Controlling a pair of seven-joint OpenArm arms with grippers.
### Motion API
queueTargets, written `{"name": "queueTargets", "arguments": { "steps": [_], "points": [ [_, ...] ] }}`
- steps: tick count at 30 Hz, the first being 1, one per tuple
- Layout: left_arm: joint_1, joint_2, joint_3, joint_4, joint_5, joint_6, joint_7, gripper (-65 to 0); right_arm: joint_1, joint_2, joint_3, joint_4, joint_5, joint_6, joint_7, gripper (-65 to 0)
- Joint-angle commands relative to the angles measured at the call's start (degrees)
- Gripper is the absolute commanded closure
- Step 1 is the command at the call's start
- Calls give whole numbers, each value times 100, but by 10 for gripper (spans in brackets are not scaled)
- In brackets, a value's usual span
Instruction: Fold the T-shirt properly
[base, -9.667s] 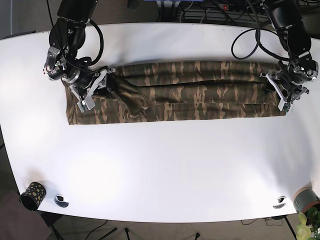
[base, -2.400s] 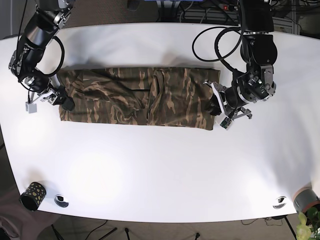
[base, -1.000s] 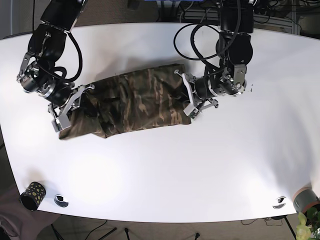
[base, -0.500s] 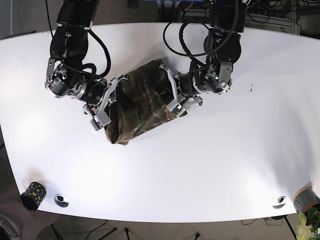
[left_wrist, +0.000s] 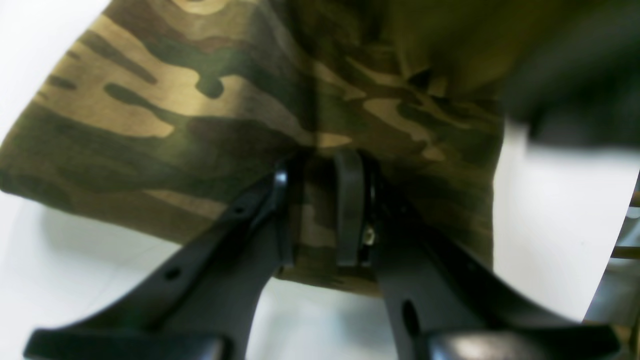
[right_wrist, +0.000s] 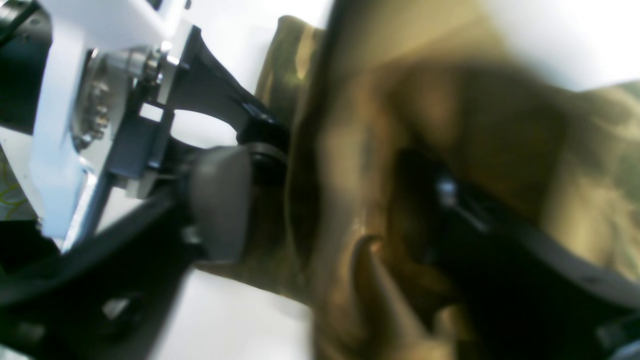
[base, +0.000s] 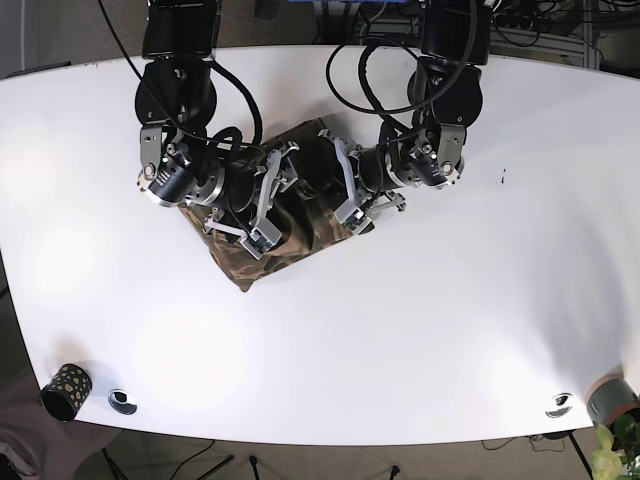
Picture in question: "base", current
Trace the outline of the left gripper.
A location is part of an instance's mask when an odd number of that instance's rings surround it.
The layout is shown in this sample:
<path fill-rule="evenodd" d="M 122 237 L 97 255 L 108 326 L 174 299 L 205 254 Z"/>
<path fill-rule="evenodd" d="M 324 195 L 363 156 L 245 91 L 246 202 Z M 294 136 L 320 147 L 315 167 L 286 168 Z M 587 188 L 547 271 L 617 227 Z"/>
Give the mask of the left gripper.
<path fill-rule="evenodd" d="M 328 129 L 318 137 L 332 145 L 342 174 L 346 198 L 334 210 L 337 221 L 353 235 L 371 231 L 384 210 L 404 212 L 405 197 L 396 192 L 386 170 L 386 158 L 378 147 L 365 148 L 350 139 L 333 135 Z"/>

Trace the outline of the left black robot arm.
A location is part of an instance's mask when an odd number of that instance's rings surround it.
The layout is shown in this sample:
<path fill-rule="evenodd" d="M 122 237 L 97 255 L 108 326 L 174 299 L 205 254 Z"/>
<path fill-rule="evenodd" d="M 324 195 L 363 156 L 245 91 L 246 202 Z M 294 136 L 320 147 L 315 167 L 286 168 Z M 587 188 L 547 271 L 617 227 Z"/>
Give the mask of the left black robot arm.
<path fill-rule="evenodd" d="M 416 70 L 402 109 L 383 107 L 367 66 L 379 47 L 403 43 L 389 35 L 361 35 L 358 82 L 369 105 L 347 106 L 381 119 L 378 143 L 364 148 L 328 130 L 319 133 L 342 171 L 345 197 L 334 215 L 352 234 L 372 229 L 374 216 L 386 208 L 404 210 L 399 189 L 442 189 L 460 179 L 467 130 L 483 105 L 481 69 L 488 62 L 494 8 L 492 1 L 422 2 L 420 51 L 412 56 Z"/>

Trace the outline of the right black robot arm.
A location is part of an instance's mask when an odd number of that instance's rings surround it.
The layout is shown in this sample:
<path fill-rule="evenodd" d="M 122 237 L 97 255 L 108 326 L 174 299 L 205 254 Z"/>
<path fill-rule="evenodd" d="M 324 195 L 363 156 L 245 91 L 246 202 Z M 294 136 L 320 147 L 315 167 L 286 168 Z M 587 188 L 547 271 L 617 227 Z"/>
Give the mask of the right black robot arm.
<path fill-rule="evenodd" d="M 255 259 L 282 239 L 268 218 L 277 193 L 298 179 L 289 155 L 295 142 L 265 151 L 257 103 L 213 58 L 221 18 L 218 1 L 151 1 L 135 111 L 141 124 L 138 187 L 163 207 L 207 207 L 205 234 L 235 237 Z M 238 89 L 254 124 L 251 142 L 235 127 L 209 136 L 218 73 Z"/>

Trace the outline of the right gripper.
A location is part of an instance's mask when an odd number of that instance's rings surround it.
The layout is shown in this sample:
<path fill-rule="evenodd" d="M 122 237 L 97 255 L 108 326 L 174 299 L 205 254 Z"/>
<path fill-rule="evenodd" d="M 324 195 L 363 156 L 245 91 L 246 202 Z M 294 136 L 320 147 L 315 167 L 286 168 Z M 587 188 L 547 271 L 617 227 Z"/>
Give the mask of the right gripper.
<path fill-rule="evenodd" d="M 267 218 L 267 213 L 273 206 L 276 194 L 288 190 L 297 182 L 298 174 L 288 157 L 299 150 L 297 142 L 288 141 L 271 150 L 264 161 L 252 161 L 243 166 L 238 174 L 249 169 L 253 177 L 259 180 L 257 192 L 249 199 L 249 204 L 256 207 L 255 216 L 247 225 L 243 225 L 237 218 L 230 195 L 227 195 L 224 212 L 233 217 L 237 227 L 215 221 L 214 213 L 211 213 L 204 221 L 203 232 L 206 235 L 211 235 L 213 231 L 234 235 L 253 258 L 260 260 L 281 240 L 282 232 Z"/>

